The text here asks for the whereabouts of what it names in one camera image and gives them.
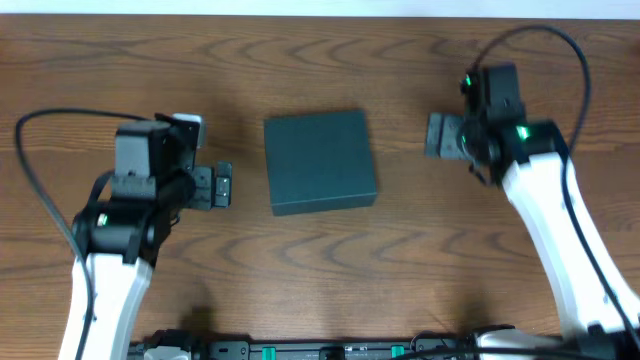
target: white background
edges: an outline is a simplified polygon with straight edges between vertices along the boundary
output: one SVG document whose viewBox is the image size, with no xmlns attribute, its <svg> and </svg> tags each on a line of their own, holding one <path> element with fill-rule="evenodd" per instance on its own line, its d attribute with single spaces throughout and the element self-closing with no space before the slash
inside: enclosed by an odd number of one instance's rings
<svg viewBox="0 0 640 360">
<path fill-rule="evenodd" d="M 0 13 L 640 19 L 640 0 L 0 0 Z"/>
</svg>

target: wood grain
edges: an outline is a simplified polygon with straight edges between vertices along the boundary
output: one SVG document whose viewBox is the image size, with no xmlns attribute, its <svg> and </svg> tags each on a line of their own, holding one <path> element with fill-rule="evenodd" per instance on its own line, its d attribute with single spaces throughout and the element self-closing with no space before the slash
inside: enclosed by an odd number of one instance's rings
<svg viewBox="0 0 640 360">
<path fill-rule="evenodd" d="M 254 339 L 410 337 L 512 323 L 559 331 L 531 240 L 497 189 L 463 163 L 423 156 L 430 112 L 461 112 L 457 80 L 512 20 L 180 16 L 0 17 L 0 352 L 55 358 L 71 255 L 32 194 L 13 125 L 80 106 L 208 121 L 201 163 L 234 163 L 231 209 L 189 211 L 163 245 L 135 338 L 156 329 Z M 589 57 L 594 96 L 575 155 L 583 196 L 618 266 L 640 288 L 640 25 L 554 21 Z M 519 36 L 529 113 L 570 134 L 581 78 L 566 45 Z M 363 108 L 380 195 L 371 208 L 275 218 L 262 121 Z M 27 127 L 29 157 L 67 219 L 113 166 L 113 120 Z"/>
</svg>

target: box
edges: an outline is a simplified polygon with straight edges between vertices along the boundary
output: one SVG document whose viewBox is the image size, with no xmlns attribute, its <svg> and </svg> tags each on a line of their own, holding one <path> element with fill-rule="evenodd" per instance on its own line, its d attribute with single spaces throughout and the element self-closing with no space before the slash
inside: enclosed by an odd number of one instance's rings
<svg viewBox="0 0 640 360">
<path fill-rule="evenodd" d="M 378 192 L 363 111 L 269 119 L 264 140 L 274 215 L 373 205 Z"/>
</svg>

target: black box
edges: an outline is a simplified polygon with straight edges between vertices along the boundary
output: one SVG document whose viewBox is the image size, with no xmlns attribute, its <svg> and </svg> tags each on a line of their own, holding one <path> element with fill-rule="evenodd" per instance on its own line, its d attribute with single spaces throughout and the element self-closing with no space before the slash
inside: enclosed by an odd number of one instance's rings
<svg viewBox="0 0 640 360">
<path fill-rule="evenodd" d="M 378 194 L 363 111 L 265 121 L 274 215 L 371 206 Z"/>
</svg>

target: wooden table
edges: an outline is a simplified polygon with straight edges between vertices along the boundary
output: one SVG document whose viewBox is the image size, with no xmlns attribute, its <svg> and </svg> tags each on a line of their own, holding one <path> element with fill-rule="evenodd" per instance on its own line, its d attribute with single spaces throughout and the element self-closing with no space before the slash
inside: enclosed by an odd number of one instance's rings
<svg viewBox="0 0 640 360">
<path fill-rule="evenodd" d="M 232 208 L 188 211 L 161 249 L 135 339 L 156 329 L 254 339 L 411 337 L 511 323 L 559 331 L 529 235 L 464 163 L 423 155 L 430 112 L 462 112 L 458 80 L 499 32 L 528 21 L 140 16 L 0 17 L 0 352 L 54 358 L 72 257 L 26 185 L 13 125 L 78 106 L 206 117 L 198 161 L 234 164 Z M 554 21 L 585 50 L 593 103 L 575 155 L 591 214 L 640 288 L 640 25 Z M 582 80 L 571 50 L 519 36 L 514 59 L 532 117 L 569 135 Z M 380 194 L 371 208 L 276 218 L 262 122 L 367 111 Z M 38 119 L 29 157 L 67 219 L 113 167 L 114 120 Z"/>
</svg>

